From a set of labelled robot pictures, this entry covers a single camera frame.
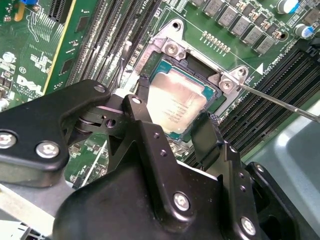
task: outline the motherboard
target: motherboard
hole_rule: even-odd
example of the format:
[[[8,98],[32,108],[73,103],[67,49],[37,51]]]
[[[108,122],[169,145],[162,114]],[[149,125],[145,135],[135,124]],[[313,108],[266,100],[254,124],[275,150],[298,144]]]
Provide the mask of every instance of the motherboard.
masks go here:
[[[179,161],[202,167],[190,133],[203,111],[245,159],[297,116],[230,79],[307,109],[320,98],[319,28],[319,0],[2,0],[0,110],[85,79],[125,96],[146,76]],[[107,173],[105,139],[70,147],[75,189]]]

